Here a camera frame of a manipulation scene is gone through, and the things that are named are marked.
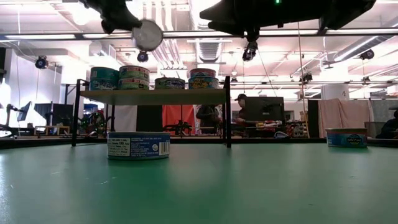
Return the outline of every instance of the person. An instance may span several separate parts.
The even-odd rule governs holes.
[[[388,120],[381,128],[381,134],[377,135],[379,139],[392,139],[397,136],[398,131],[398,110],[394,112],[394,118]]]
[[[245,108],[245,99],[247,96],[245,94],[239,94],[238,97],[235,99],[235,101],[238,102],[238,105],[241,107],[241,110],[238,113],[237,118],[233,118],[232,121],[234,121],[236,124],[239,124],[241,126],[247,126],[246,124],[246,108]]]
[[[216,134],[217,125],[221,123],[216,105],[201,105],[196,117],[200,119],[201,127],[214,127],[214,129],[202,129],[202,134]]]

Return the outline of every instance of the tuna can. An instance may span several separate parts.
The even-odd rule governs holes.
[[[190,78],[195,77],[216,77],[216,71],[209,68],[194,68],[190,71]]]
[[[112,68],[93,67],[90,74],[90,90],[115,90],[119,72]]]
[[[218,79],[213,77],[195,77],[188,80],[189,89],[218,88]]]
[[[149,90],[149,82],[138,78],[123,78],[119,80],[120,90]]]
[[[367,147],[366,128],[328,128],[326,129],[328,146],[331,147]]]
[[[145,160],[166,158],[170,154],[170,133],[110,132],[108,159]]]
[[[139,78],[149,82],[149,70],[140,66],[122,66],[119,69],[120,79]]]
[[[156,90],[166,90],[166,89],[184,89],[185,80],[181,78],[157,78],[155,79],[155,89]]]

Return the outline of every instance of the barcode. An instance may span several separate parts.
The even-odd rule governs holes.
[[[168,155],[170,154],[170,142],[160,142],[159,143],[159,155]]]

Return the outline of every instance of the computer monitor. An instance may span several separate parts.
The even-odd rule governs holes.
[[[247,97],[244,100],[246,121],[282,121],[285,123],[283,97]]]
[[[25,121],[26,120],[26,116],[27,116],[27,112],[29,111],[30,105],[32,104],[32,102],[28,102],[28,104],[26,104],[25,106],[19,108],[19,113],[18,113],[18,121]]]

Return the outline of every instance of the red curtain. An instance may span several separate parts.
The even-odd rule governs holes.
[[[193,116],[193,106],[192,105],[182,105],[182,118],[181,118],[181,105],[163,105],[162,108],[162,120],[163,127],[168,124],[177,124],[178,121],[182,119],[183,122],[187,122],[192,126],[191,133],[195,133],[195,119]]]

